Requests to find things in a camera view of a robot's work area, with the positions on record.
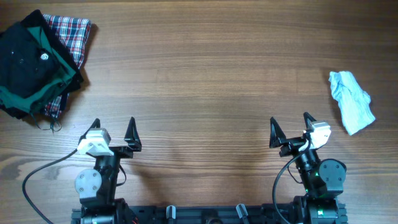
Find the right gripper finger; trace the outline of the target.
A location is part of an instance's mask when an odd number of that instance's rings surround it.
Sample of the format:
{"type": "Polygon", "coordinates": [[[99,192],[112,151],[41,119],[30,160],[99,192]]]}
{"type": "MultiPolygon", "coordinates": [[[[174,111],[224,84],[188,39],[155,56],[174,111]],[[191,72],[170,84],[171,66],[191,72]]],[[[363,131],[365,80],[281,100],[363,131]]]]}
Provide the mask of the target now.
{"type": "Polygon", "coordinates": [[[316,119],[313,116],[311,116],[308,112],[304,112],[303,118],[305,121],[306,129],[310,129],[311,123],[316,121],[316,119]]]}
{"type": "Polygon", "coordinates": [[[285,143],[286,136],[274,117],[270,118],[270,125],[271,125],[271,133],[270,133],[269,147],[270,148],[280,147],[285,143]]]}

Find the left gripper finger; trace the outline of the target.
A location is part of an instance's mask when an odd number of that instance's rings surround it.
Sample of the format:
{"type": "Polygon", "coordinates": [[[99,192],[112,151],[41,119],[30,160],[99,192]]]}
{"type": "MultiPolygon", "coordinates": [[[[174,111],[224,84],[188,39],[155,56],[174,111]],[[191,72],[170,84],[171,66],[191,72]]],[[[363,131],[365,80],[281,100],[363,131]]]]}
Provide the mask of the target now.
{"type": "Polygon", "coordinates": [[[91,124],[91,126],[85,131],[85,133],[83,135],[80,136],[80,140],[85,139],[86,135],[88,134],[90,129],[93,128],[100,128],[101,127],[101,123],[100,123],[100,119],[96,118],[93,123],[91,124]]]}
{"type": "Polygon", "coordinates": [[[137,132],[136,120],[134,119],[134,117],[131,117],[131,119],[129,120],[124,140],[134,152],[142,151],[142,143],[137,132]]]}

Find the light blue striped shorts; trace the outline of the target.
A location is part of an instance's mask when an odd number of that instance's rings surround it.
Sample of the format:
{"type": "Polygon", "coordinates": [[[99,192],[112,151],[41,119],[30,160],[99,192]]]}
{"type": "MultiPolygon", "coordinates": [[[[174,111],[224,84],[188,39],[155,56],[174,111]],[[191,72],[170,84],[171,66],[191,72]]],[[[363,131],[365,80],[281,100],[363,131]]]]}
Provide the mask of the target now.
{"type": "Polygon", "coordinates": [[[350,136],[376,120],[370,109],[371,97],[351,72],[330,72],[328,81],[331,96],[338,102],[343,126],[350,136]]]}

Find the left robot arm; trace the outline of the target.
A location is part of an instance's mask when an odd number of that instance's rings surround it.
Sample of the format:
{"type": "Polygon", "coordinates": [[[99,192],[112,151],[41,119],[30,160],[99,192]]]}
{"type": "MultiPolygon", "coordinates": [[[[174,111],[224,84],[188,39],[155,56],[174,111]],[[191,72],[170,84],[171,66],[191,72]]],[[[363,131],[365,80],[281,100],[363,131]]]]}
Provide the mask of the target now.
{"type": "Polygon", "coordinates": [[[121,159],[132,159],[135,152],[142,150],[133,117],[124,140],[125,146],[110,146],[111,137],[98,118],[80,137],[78,153],[95,158],[95,166],[81,171],[75,179],[81,208],[72,210],[72,223],[139,223],[127,202],[115,197],[116,188],[122,185],[118,183],[118,174],[124,172],[121,159]]]}

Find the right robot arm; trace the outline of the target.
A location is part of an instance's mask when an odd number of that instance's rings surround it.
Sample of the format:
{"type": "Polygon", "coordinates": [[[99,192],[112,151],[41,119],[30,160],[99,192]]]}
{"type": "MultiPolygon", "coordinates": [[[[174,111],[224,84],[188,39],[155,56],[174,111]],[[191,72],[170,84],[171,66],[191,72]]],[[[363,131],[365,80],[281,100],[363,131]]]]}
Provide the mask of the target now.
{"type": "Polygon", "coordinates": [[[339,203],[346,180],[346,165],[336,159],[321,160],[317,150],[323,147],[331,127],[317,121],[308,112],[303,114],[306,129],[296,138],[287,138],[275,118],[270,119],[270,148],[279,148],[279,156],[292,156],[281,168],[272,186],[272,204],[281,223],[347,223],[345,205],[339,203]],[[276,189],[282,174],[295,164],[305,195],[296,196],[283,212],[276,200],[276,189]]]}

